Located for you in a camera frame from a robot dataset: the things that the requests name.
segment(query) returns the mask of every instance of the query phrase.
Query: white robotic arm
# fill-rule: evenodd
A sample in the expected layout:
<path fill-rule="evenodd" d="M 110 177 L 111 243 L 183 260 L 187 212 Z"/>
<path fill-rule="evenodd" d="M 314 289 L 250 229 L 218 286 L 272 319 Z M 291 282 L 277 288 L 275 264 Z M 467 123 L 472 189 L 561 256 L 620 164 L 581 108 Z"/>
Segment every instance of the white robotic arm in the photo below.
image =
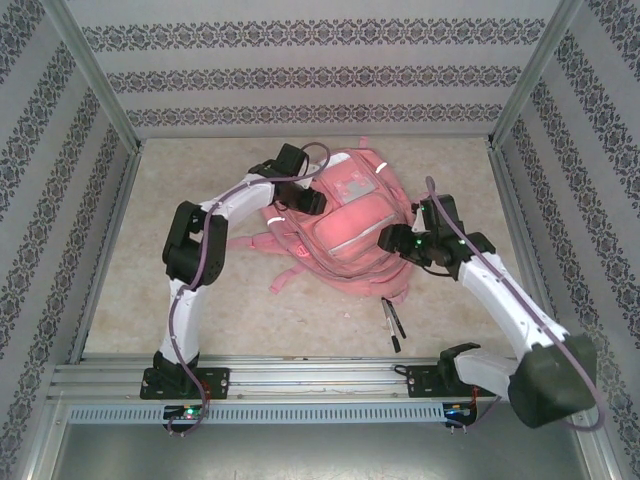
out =
<path fill-rule="evenodd" d="M 298 175 L 305 161 L 308 162 L 308 157 L 302 150 L 285 145 L 276 160 L 252 168 L 236 187 L 224 194 L 200 205 L 184 202 L 178 207 L 163 251 L 163 261 L 171 279 L 170 324 L 174 335 L 172 338 L 168 327 L 154 356 L 153 369 L 148 369 L 154 370 L 157 379 L 171 384 L 172 392 L 180 392 L 186 398 L 193 387 L 189 376 L 184 374 L 176 348 L 186 368 L 195 371 L 199 353 L 198 321 L 203 301 L 201 287 L 213 283 L 222 270 L 228 228 L 276 200 L 310 215 L 324 211 L 326 199 L 309 188 L 310 182 L 274 184 L 268 181 L 269 177 Z M 256 179 L 267 180 L 255 184 Z M 444 205 L 447 215 L 454 218 L 457 227 L 464 232 L 453 198 L 448 195 L 437 198 L 441 202 L 440 208 Z M 207 244 L 201 245 L 191 237 L 203 230 L 205 217 L 216 205 L 210 217 Z M 480 252 L 480 258 L 447 226 L 431 198 L 414 207 L 418 213 L 414 225 L 386 227 L 380 234 L 378 246 L 391 253 L 397 252 L 423 268 L 432 263 L 446 268 L 449 275 L 461 281 L 488 310 L 507 336 L 516 357 L 500 357 L 476 344 L 454 347 L 441 354 L 438 365 L 444 384 L 477 385 L 508 398 L 518 417 L 530 427 L 591 408 L 592 395 L 575 368 L 567 362 L 566 355 L 558 352 L 549 334 L 561 339 L 594 378 L 596 355 L 591 342 L 585 336 L 570 336 L 566 329 L 549 318 L 509 275 L 484 235 L 472 233 L 465 237 L 479 248 L 475 251 Z M 206 264 L 201 278 L 196 280 L 202 248 L 206 248 Z M 516 299 L 514 291 L 507 288 L 505 280 L 525 299 L 524 305 Z M 541 319 L 540 325 L 534 321 L 532 313 Z"/>
<path fill-rule="evenodd" d="M 446 268 L 491 314 L 516 357 L 504 358 L 477 344 L 445 350 L 438 364 L 445 384 L 476 385 L 509 399 L 520 420 L 532 428 L 591 408 L 595 401 L 589 386 L 566 354 L 568 351 L 584 369 L 582 373 L 593 380 L 593 344 L 584 335 L 571 336 L 549 318 L 509 274 L 483 234 L 464 234 L 451 196 L 437 199 L 429 197 L 414 205 L 417 215 L 413 227 L 391 225 L 383 229 L 378 245 L 420 267 L 436 263 Z"/>
<path fill-rule="evenodd" d="M 252 180 L 264 178 L 261 175 L 249 173 L 242 182 L 238 185 L 247 184 Z M 228 192 L 236 189 L 235 187 L 229 189 Z M 239 190 L 234 195 L 231 195 L 226 199 L 217 209 L 216 214 L 220 215 L 227 222 L 227 228 L 233 228 L 235 225 L 242 222 L 251 213 L 267 207 L 273 203 L 275 193 L 275 185 L 273 183 L 258 183 L 250 187 Z M 218 203 L 218 200 L 225 194 L 220 195 L 213 200 L 203 202 L 200 204 L 200 210 L 206 214 L 214 205 Z M 183 288 L 188 286 L 188 283 L 173 278 L 169 281 L 171 288 L 171 303 L 173 305 L 176 302 L 176 295 L 182 289 L 182 295 L 177 300 L 175 312 L 173 315 L 173 328 L 175 333 L 175 340 L 180 349 L 180 353 L 184 361 L 189 364 L 198 355 L 198 331 L 199 321 L 201 316 L 202 302 L 203 302 L 203 289 L 198 288 L 196 290 L 189 290 Z M 169 332 L 169 326 L 160 346 L 160 353 L 162 356 L 171 363 L 177 364 L 178 357 L 176 351 L 173 348 L 171 342 L 171 334 Z"/>

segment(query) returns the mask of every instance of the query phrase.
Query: black pen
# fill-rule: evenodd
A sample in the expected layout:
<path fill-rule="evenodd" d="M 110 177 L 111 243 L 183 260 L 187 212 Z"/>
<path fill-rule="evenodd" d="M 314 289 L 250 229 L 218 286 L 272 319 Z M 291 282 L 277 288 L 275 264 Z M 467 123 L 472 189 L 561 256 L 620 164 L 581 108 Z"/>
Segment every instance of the black pen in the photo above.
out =
<path fill-rule="evenodd" d="M 391 342 L 393 343 L 393 349 L 396 353 L 400 353 L 400 342 L 398 341 L 398 337 L 396 337 L 396 332 L 393 328 L 393 321 L 391 320 L 391 314 L 387 313 L 387 304 L 386 300 L 382 299 L 382 310 L 384 310 L 384 316 L 387 318 L 387 324 L 389 325 L 389 333 L 391 333 Z"/>
<path fill-rule="evenodd" d="M 402 338 L 407 338 L 407 334 L 404 333 L 404 328 L 402 328 L 402 324 L 400 323 L 400 319 L 398 318 L 398 314 L 396 313 L 396 309 L 393 306 L 393 303 L 391 303 L 391 301 L 387 300 L 386 298 L 383 298 L 382 301 L 387 304 L 387 307 L 389 308 L 389 312 L 391 312 L 391 316 L 393 317 L 393 320 L 396 322 L 396 326 L 398 327 L 398 331 L 400 332 L 400 335 L 402 335 Z"/>

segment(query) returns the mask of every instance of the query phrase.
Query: metal floor panel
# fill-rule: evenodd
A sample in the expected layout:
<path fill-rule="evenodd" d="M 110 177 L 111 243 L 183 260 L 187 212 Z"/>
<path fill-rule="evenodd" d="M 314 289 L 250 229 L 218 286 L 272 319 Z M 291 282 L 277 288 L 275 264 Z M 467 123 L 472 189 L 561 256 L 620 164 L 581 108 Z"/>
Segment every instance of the metal floor panel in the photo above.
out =
<path fill-rule="evenodd" d="M 158 425 L 162 405 L 75 405 L 72 425 Z M 211 408 L 203 420 L 216 425 L 428 423 L 445 421 L 442 403 L 368 403 L 311 405 L 225 405 Z M 186 420 L 178 419 L 176 424 Z"/>
<path fill-rule="evenodd" d="M 477 429 L 440 424 L 205 425 L 186 439 L 159 425 L 67 426 L 57 480 L 580 480 L 576 437 L 529 430 L 500 405 Z"/>

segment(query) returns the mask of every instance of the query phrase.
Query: beige floor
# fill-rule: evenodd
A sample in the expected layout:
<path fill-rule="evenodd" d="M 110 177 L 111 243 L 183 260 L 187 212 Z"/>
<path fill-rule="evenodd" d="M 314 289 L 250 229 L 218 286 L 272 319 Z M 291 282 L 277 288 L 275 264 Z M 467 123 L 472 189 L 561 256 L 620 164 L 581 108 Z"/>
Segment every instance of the beige floor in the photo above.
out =
<path fill-rule="evenodd" d="M 312 139 L 149 140 L 127 207 L 85 352 L 153 353 L 165 330 L 168 281 L 161 252 L 176 206 L 213 198 L 247 169 L 273 158 L 284 141 Z M 313 139 L 330 148 L 356 146 L 355 137 Z M 513 248 L 483 140 L 372 137 L 410 197 L 432 175 L 440 193 L 454 196 L 467 231 L 481 230 L 518 278 Z M 256 213 L 230 236 L 265 231 Z M 268 287 L 290 258 L 251 251 L 227 253 L 225 269 L 207 292 L 200 327 L 204 354 L 391 356 L 379 299 L 357 298 L 308 273 L 280 295 Z M 475 341 L 511 355 L 506 338 L 482 305 L 459 283 L 414 271 L 411 291 L 397 307 L 408 339 L 403 356 L 432 357 Z"/>

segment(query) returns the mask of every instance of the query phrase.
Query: patterned wallpaper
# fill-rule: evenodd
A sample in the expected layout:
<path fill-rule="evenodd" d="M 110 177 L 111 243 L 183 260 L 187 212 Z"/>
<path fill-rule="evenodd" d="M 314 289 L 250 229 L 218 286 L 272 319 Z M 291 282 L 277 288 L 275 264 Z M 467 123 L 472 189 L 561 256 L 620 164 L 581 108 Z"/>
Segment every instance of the patterned wallpaper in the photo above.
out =
<path fill-rule="evenodd" d="M 607 431 L 640 478 L 640 14 L 588 1 L 503 146 L 554 314 L 598 347 Z"/>
<path fill-rule="evenodd" d="M 557 0 L 249 3 L 69 0 L 141 137 L 488 134 Z"/>
<path fill-rule="evenodd" d="M 0 479 L 75 341 L 128 155 L 35 0 L 0 0 Z"/>

